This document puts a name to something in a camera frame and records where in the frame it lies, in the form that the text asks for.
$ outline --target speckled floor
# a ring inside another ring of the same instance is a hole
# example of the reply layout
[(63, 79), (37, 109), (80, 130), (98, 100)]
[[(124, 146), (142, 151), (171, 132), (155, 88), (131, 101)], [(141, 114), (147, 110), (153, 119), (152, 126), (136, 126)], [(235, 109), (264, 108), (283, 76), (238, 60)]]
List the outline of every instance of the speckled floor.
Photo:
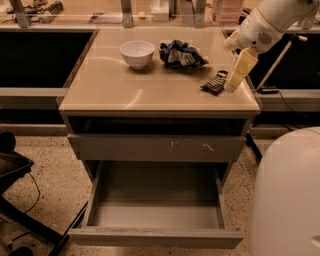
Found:
[[(35, 162), (32, 175), (41, 191), (39, 202), (28, 214), (62, 234), (88, 199), (91, 183), (86, 171), (82, 163), (75, 158), (65, 136), (17, 136), (16, 139), (16, 151)], [(256, 140), (256, 143), (263, 153), (272, 141)], [(243, 241), (234, 250), (82, 247), (69, 240), (60, 255), (249, 255), (251, 203), (257, 168), (252, 150), (245, 147), (223, 188), (230, 227), (244, 233)], [(27, 210), (37, 200), (37, 195), (32, 179), (26, 175), (8, 189), (4, 197), (18, 209)], [(0, 222), (0, 236), (7, 243), (26, 232), (28, 230), (18, 224)], [(14, 249), (20, 246), (31, 248), (36, 256), (48, 255), (52, 249), (51, 244), (31, 234), (13, 242)], [(0, 255), (5, 255), (1, 247)]]

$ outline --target beige countertop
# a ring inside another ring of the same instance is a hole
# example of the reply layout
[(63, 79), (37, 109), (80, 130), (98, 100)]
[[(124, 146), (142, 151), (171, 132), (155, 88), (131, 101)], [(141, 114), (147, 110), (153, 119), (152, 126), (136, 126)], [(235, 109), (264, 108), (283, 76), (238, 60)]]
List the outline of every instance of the beige countertop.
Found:
[[(157, 48), (163, 40), (191, 42), (208, 65), (192, 71), (167, 68)], [(144, 70), (131, 69), (119, 47), (130, 40), (154, 44), (152, 62)], [(200, 111), (252, 112), (259, 106), (243, 82), (234, 93), (219, 96), (200, 90), (218, 70), (230, 71), (233, 56), (223, 48), (220, 28), (207, 27), (105, 27), (100, 29), (60, 105), (60, 111)]]

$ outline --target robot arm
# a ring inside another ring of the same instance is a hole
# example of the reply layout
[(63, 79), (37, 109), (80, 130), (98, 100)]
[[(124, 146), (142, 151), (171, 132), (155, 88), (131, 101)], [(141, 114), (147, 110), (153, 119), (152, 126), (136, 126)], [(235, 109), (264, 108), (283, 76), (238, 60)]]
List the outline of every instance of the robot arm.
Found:
[(269, 51), (296, 21), (311, 28), (319, 0), (264, 0), (225, 40), (229, 50), (242, 49), (226, 89), (234, 91), (258, 62), (258, 54)]

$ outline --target drawer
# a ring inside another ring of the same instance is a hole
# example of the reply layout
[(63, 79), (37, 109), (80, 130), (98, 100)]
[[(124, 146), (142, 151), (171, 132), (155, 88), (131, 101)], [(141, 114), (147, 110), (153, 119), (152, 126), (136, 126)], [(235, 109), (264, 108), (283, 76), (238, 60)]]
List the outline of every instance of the drawer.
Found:
[(213, 166), (181, 162), (99, 162), (80, 245), (235, 248)]
[(245, 137), (69, 134), (81, 160), (234, 162)]

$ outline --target beige cabinet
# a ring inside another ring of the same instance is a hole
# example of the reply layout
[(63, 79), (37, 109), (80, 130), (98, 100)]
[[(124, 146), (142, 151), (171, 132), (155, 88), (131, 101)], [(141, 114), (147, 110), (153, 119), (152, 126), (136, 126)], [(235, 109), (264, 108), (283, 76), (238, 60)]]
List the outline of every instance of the beige cabinet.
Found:
[[(119, 46), (139, 39), (192, 42), (209, 64), (166, 67), (156, 51), (131, 69)], [(59, 111), (69, 141), (92, 179), (77, 243), (99, 246), (234, 248), (222, 186), (259, 106), (244, 82), (213, 96), (200, 86), (230, 70), (218, 28), (100, 29)]]

